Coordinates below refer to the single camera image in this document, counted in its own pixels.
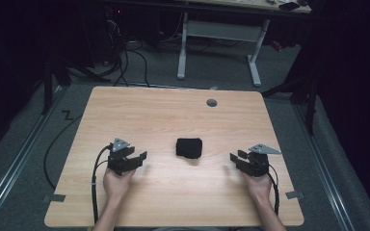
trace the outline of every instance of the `human hand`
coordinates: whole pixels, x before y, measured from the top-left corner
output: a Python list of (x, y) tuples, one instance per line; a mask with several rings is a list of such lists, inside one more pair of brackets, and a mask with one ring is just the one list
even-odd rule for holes
[(122, 176), (118, 176), (113, 170), (106, 169), (103, 186), (109, 202), (114, 200), (118, 202), (127, 194), (134, 173), (135, 169), (124, 172)]
[(256, 203), (268, 201), (270, 189), (272, 187), (272, 181), (270, 177), (268, 175), (254, 177), (247, 175), (245, 172), (242, 172), (242, 174), (245, 177), (245, 181), (248, 185), (248, 190), (251, 198)]

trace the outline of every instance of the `tape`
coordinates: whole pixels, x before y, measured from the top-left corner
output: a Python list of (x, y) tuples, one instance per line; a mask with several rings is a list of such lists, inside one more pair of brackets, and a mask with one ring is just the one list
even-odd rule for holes
[(50, 201), (64, 202), (66, 196), (62, 194), (46, 195), (41, 202), (48, 203)]
[(287, 199), (292, 199), (292, 198), (303, 199), (304, 198), (304, 194), (302, 192), (297, 192), (297, 191), (287, 192), (286, 196), (287, 196)]

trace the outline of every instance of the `metal stand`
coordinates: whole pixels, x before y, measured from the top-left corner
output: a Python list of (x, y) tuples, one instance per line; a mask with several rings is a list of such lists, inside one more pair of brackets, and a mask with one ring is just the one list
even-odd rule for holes
[(230, 39), (255, 42), (252, 55), (248, 55), (248, 63), (251, 68), (251, 77), (256, 87), (261, 86), (260, 77), (256, 67), (256, 58), (259, 54), (261, 44), (266, 36), (270, 20), (265, 20), (262, 27), (250, 27), (240, 25), (229, 25), (224, 23), (214, 23), (205, 21), (188, 20), (188, 14), (184, 13), (182, 29), (182, 46), (179, 54), (177, 78), (185, 78), (186, 68), (186, 40), (188, 36), (204, 37), (212, 39)]

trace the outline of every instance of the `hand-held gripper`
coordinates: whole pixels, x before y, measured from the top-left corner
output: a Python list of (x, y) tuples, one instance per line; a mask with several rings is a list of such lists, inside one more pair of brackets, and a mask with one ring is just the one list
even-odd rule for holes
[(117, 175), (122, 176), (123, 172), (141, 167), (146, 159), (146, 152), (138, 157), (128, 159), (127, 156), (135, 151), (135, 147), (128, 147), (129, 142), (115, 138), (113, 148), (110, 150), (107, 168), (113, 170)]
[(280, 152), (261, 143), (250, 147), (249, 151), (249, 154), (242, 150), (238, 150), (237, 152), (237, 155), (240, 158), (245, 160), (247, 159), (248, 162), (240, 160), (236, 155), (232, 153), (230, 153), (230, 161), (236, 164), (236, 168), (245, 172), (249, 176), (259, 177), (267, 174), (270, 177), (273, 188), (275, 190), (275, 213), (278, 215), (278, 174), (275, 171), (277, 177), (277, 181), (275, 182), (272, 175), (269, 173), (269, 167), (272, 166), (269, 164), (267, 154), (280, 154)]

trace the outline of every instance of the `gray carpet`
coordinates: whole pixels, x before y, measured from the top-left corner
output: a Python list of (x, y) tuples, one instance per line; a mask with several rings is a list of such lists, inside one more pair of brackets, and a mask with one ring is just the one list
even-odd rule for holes
[[(130, 44), (132, 48), (137, 45), (137, 43)], [(191, 48), (197, 50), (203, 48), (203, 45)], [(214, 49), (215, 47), (209, 47), (204, 52), (190, 51), (188, 53), (187, 76), (183, 81), (178, 81), (175, 77), (178, 62), (177, 47), (161, 46), (156, 49), (144, 45), (137, 51), (146, 58), (147, 80), (151, 85), (264, 91), (282, 83), (300, 47), (287, 48), (280, 52), (272, 47), (262, 47), (257, 59), (258, 71), (263, 83), (259, 89), (252, 85), (244, 56), (219, 54)], [(128, 56), (126, 81), (144, 83), (144, 61), (133, 52), (128, 52)], [(103, 69), (105, 67), (99, 66), (95, 71), (101, 72)], [(109, 78), (115, 81), (118, 76), (119, 71)], [(62, 230), (48, 228), (44, 225), (48, 203), (43, 202), (43, 199), (53, 192), (44, 178), (43, 158), (56, 135), (70, 123), (70, 120), (65, 120), (66, 113), (63, 111), (70, 111), (69, 116), (73, 118), (81, 115), (91, 90), (96, 85), (99, 84), (90, 79), (74, 77), (72, 85), (63, 91), (64, 96), (60, 98), (58, 105), (48, 118), (41, 135), (33, 146), (29, 160), (0, 208), (0, 230)], [(299, 200), (304, 213), (304, 224), (299, 227), (289, 227), (288, 230), (341, 230), (317, 171), (311, 153), (312, 148), (297, 115), (297, 108), (290, 105), (286, 96), (288, 94), (277, 94), (267, 98), (265, 102), (294, 187), (304, 195), (304, 198)], [(29, 104), (13, 120), (10, 131), (1, 141), (0, 180), (39, 120), (42, 100), (43, 91), (39, 88)], [(78, 121), (65, 130), (49, 153), (48, 174), (55, 184), (60, 177), (77, 127)], [(314, 133), (313, 139), (318, 144), (331, 177), (342, 195), (355, 230), (370, 230), (370, 200), (345, 157), (320, 101), (317, 102)]]

